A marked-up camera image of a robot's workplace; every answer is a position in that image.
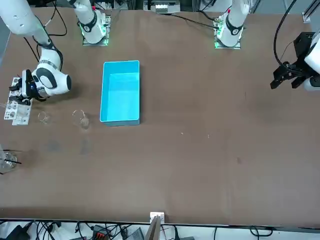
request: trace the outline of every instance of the black cable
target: black cable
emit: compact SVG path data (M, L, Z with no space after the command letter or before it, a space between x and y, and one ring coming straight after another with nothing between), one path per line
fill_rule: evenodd
M54 5L53 14L52 14L51 18L49 19L49 21L51 21L54 18L55 14L56 14L57 7L55 5Z
M211 21L215 21L216 17L209 17L203 10L200 10L199 13L202 13L207 19L211 20Z
M32 51L32 53L33 53L33 55L34 55L34 57L35 57L35 59L36 59L36 62L38 63L38 62L39 62L39 59L38 59L38 57L37 57L34 49L31 47L29 41L28 41L25 37L23 37L23 39L24 39L24 40L26 41L26 43L28 44L29 48L31 49L31 51Z
M151 2L152 0L147 0L147 9L151 10Z
M164 226L163 226L163 225L161 225L161 228L162 228L162 231L163 231L164 239L165 239L165 240L167 240L167 236L166 236L166 233L165 233Z
M282 53L282 55L281 55L281 57L280 57L280 61L281 61L282 57L285 55L285 52L286 52L287 48L289 47L289 45L292 44L294 41L295 41L295 40L289 42L288 45L285 47L285 49L284 49L284 51L283 51L283 53Z
M232 5L231 5L230 7L228 7L228 8L225 10L224 13L226 13L231 7L232 7Z
M118 232L118 233L116 233L110 240L113 240L113 239L115 239L115 237L116 236L118 236L120 233L121 233L121 230L126 230L127 228L129 228L130 226L132 226L132 224L130 224L130 225L128 225L128 226L126 226L126 227L124 227L123 229L121 229L121 227L120 227L120 231Z
M292 9L292 7L295 5L296 1L297 1L297 0L293 0L293 1L291 2L290 6L289 6L288 9L285 11L285 13L284 13L284 15L283 15L283 17L282 17L282 19L281 19L278 27L277 27L276 30L275 30L275 35L274 35L274 40L273 40L273 53L274 53L274 57L275 57L276 61L279 63L280 66L284 67L289 73L296 74L297 77L299 77L299 76L302 76L303 71L297 71L297 70L293 70L293 69L288 68L287 66L285 66L285 65L280 61L280 59L279 59L279 57L278 57L278 54L277 54L277 38L278 38L279 30L280 30L282 24L284 23L287 15L288 15L288 13L289 13L290 10Z
M213 240L216 240L217 229L217 227L214 229Z
M40 59L40 54L39 54L39 44L36 45L36 54L38 54L38 58Z
M207 5L205 5L205 7L201 11L204 11L211 3L212 3L211 6L213 6L216 3L216 1L217 0L211 0Z
M45 222L45 223L41 223L42 224L42 226L44 227L44 229L45 229L45 232L44 232L44 235L43 235L43 239L42 240L44 240L45 238L45 235L46 235L46 232L48 232L48 234L50 235L50 237L51 237L51 240L55 240L55 238L54 238L54 236L52 236L52 234L51 234L51 232L49 231L49 228L48 228L48 226L47 226L47 223Z
M106 10L103 6L101 6L99 3L95 2L95 4L97 4L99 7L101 7L101 10Z
M184 16L178 16L178 15L171 15L171 16L177 17L177 18L180 18L180 19L184 19L186 21L190 21L192 23L195 23L195 24L198 24L198 25L201 25L201 26L204 26L204 27L208 27L208 28L212 28L212 29L219 29L219 27L217 27L217 26L212 26L212 25L208 25L208 24L205 24L205 23L202 23L202 22L194 21L194 20L191 20L191 19L186 18Z
M79 234L80 234L81 239L85 240L84 236L82 236L82 234L81 234L80 222L79 222L79 221L76 223L75 228L79 231Z
M180 240L177 227L175 225L173 225L173 227L174 227L174 240Z
M65 20L63 19L63 17L61 16L61 14L60 14L59 10L57 9L57 0L55 0L55 2L56 2L56 3L52 2L52 4L54 5L54 12L53 12L52 17L54 17L54 15L55 15L55 11L56 11L56 12L58 13L58 15L59 15L59 17L60 17L60 19L61 19L62 23L63 23L65 33L63 33L63 34L48 34L48 35L49 35L49 36L58 36L58 37L60 36L60 37L62 37L62 36L67 35L67 33L68 33L68 29L67 29L67 26L66 26Z
M253 236L257 237L257 240L259 240L260 237L263 237L263 238L265 238L265 237L270 237L270 236L274 233L274 230L273 230L271 227L270 227L270 228L267 228L267 230L270 231L270 233L268 233L268 234L260 234L259 231L258 231L258 229L257 229L255 226L250 226L249 230L250 230L250 233L251 233Z

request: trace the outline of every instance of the brown table surface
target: brown table surface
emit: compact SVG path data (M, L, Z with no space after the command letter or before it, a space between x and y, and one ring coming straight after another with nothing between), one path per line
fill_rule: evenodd
M34 10L43 23L52 11ZM1 217L148 222L160 211L171 223L320 226L320 95L269 85L282 15L250 14L242 50L226 50L214 49L209 28L146 11L121 11L108 47L82 46L73 9L60 12L68 34L52 39L72 90L35 101L28 126L0 120L0 143L23 151L22 166L0 177ZM306 30L290 14L279 55ZM47 31L63 33L58 15ZM284 59L295 59L292 46ZM99 121L103 64L125 60L140 61L141 123L107 127ZM12 35L1 102L12 77L36 64ZM88 131L72 124L76 109L89 115ZM40 111L52 124L38 122Z

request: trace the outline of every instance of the floor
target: floor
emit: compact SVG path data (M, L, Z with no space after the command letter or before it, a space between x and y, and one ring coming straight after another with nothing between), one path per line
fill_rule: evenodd
M6 222L0 225L0 238L5 238L17 225L25 226L28 221L25 222ZM54 228L52 232L52 236L55 240L72 240L79 238L80 234L75 233L76 223L62 223L60 228ZM132 225L128 227L128 236L132 234L138 228L141 228L142 233L146 235L148 231L148 225ZM36 229L37 223L34 223L29 228L28 234L31 239L36 239ZM163 231L160 232L160 240L170 240L175 238L175 230L173 226L164 225ZM213 240L214 239L214 227L195 227L195 226L177 226L179 237L194 237L195 240ZM84 223L80 225L80 231L83 237L88 237L90 239L92 237L92 231L89 227L87 227ZM261 235L265 235L270 233L269 231L259 231ZM39 235L40 239L44 237L44 231ZM226 229L226 228L218 228L215 235L216 240L256 240L258 239L256 236L253 236L249 230L247 229ZM320 234L318 233L302 233L302 232L288 232L288 231L274 231L273 234L269 237L264 237L265 240L320 240ZM120 234L114 238L114 240L122 240Z

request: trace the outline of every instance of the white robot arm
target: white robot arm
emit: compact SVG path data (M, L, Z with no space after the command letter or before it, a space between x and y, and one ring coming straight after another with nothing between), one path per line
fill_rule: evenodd
M106 37L105 14L93 10L89 0L67 0L74 8L83 36L90 44L99 43Z
M22 72L22 79L10 87L17 92L15 100L29 105L32 98L45 100L49 96L67 93L71 78L61 72L63 56L47 34L40 20L33 14L27 0L2 1L0 16L6 26L17 35L33 36L41 47L36 69Z
M249 10L248 0L232 0L230 11L222 15L223 26L217 35L223 45L233 47L238 43Z

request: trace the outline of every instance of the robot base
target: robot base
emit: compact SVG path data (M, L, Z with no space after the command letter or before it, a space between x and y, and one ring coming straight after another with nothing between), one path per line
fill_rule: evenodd
M242 36L242 31L240 33L239 41L236 45L229 47L222 44L222 42L218 39L217 35L221 31L222 27L224 26L224 19L223 16L219 16L219 18L216 19L216 21L213 21L214 27L219 27L219 29L214 29L214 48L215 49L241 49L240 39Z
M111 26L111 15L106 15L105 13L102 13L102 23L103 23L103 27L102 27L102 31L105 32L105 37L101 39L101 41L97 42L97 43L89 43L86 41L86 39L83 37L84 34L82 33L82 45L83 46L108 46L109 44L109 35L110 35L110 26Z
M18 79L19 77L14 77L11 86L16 85ZM19 94L19 91L11 91L9 97L17 94ZM13 126L28 125L33 99L30 100L30 105L23 105L18 104L16 101L9 100L9 97L3 119L12 120Z

